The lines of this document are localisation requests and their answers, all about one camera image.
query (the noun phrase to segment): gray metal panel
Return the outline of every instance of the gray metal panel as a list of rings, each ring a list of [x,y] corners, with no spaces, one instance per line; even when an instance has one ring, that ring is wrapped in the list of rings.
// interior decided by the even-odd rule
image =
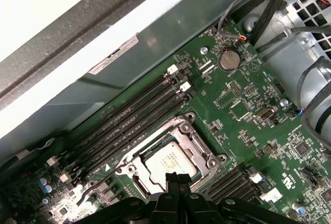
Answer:
[[[0,161],[12,156],[25,145],[32,144],[53,131],[70,126],[83,113],[90,113],[89,109],[91,106],[95,106],[95,103],[113,99],[176,49],[216,21],[231,1],[184,0],[179,3],[139,33],[138,45],[126,52],[120,59],[96,76],[84,76],[84,78],[93,79],[94,82],[77,81],[20,126],[5,135],[0,140],[0,146],[4,148],[0,153]]]

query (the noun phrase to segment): blue capacitor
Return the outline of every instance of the blue capacitor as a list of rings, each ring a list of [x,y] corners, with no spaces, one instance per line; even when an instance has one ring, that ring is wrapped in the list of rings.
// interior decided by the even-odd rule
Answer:
[[[304,215],[306,213],[305,207],[303,207],[300,203],[293,203],[292,209],[296,211],[298,215]]]
[[[39,179],[39,184],[41,185],[41,186],[45,186],[46,184],[47,184],[47,180],[46,180],[46,178],[41,178],[41,179]]]
[[[46,193],[51,193],[53,188],[50,185],[45,185],[44,190],[45,190]]]

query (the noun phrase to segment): motherboard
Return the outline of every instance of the motherboard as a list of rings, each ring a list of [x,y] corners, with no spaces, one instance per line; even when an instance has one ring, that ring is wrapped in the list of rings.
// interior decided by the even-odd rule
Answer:
[[[239,34],[231,20],[225,29]],[[72,223],[126,197],[148,201],[176,172],[215,203],[238,197],[300,223],[331,223],[330,161],[302,127],[303,110],[248,41],[215,30],[6,181],[16,221]]]

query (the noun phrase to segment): surface-mount component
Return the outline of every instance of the surface-mount component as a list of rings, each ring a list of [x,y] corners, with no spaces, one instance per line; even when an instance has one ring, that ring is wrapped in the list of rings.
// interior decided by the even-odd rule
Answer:
[[[296,146],[295,149],[296,149],[296,151],[298,152],[298,154],[300,156],[305,155],[309,151],[308,145],[306,143],[304,143],[304,142],[301,143],[301,144],[299,144],[298,146]]]
[[[331,188],[327,189],[323,193],[321,193],[321,197],[325,202],[330,202],[331,201]]]

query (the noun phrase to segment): integrated circuit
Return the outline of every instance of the integrated circuit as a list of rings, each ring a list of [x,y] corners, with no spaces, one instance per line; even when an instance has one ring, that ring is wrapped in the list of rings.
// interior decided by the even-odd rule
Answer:
[[[250,112],[242,101],[238,101],[230,107],[231,113],[234,115],[237,121],[241,121]]]
[[[331,188],[321,193],[321,197],[325,202],[331,201]]]
[[[300,156],[305,155],[309,151],[308,145],[304,142],[299,144],[295,149]]]

